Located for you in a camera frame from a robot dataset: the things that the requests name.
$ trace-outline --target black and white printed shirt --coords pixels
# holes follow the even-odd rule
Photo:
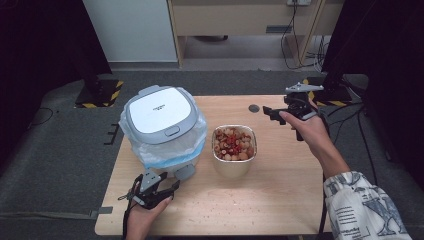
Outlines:
[[[362,173],[330,177],[324,191],[334,239],[411,239],[391,198]]]

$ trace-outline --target white shirt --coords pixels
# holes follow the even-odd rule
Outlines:
[[[324,191],[334,239],[411,239],[391,198],[362,173],[330,177]]]

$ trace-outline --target wall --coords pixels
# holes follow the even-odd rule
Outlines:
[[[109,62],[177,62],[166,0],[84,0]]]

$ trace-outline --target electrical outlet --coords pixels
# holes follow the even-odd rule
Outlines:
[[[311,5],[311,0],[287,0],[287,5],[294,6],[296,2],[297,6],[309,6]]]

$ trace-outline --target table top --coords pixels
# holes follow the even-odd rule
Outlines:
[[[283,96],[195,96],[208,124],[206,144],[195,174],[181,182],[175,198],[154,222],[150,235],[297,235],[318,232],[322,202],[322,170],[305,142],[296,140],[290,125],[271,121],[262,106],[284,108]],[[249,111],[255,104],[259,112]],[[239,179],[219,175],[213,166],[211,138],[221,125],[253,129],[257,155],[249,172]],[[127,200],[118,201],[144,172],[124,137],[100,214],[98,235],[121,235]],[[327,217],[325,231],[330,230]]]

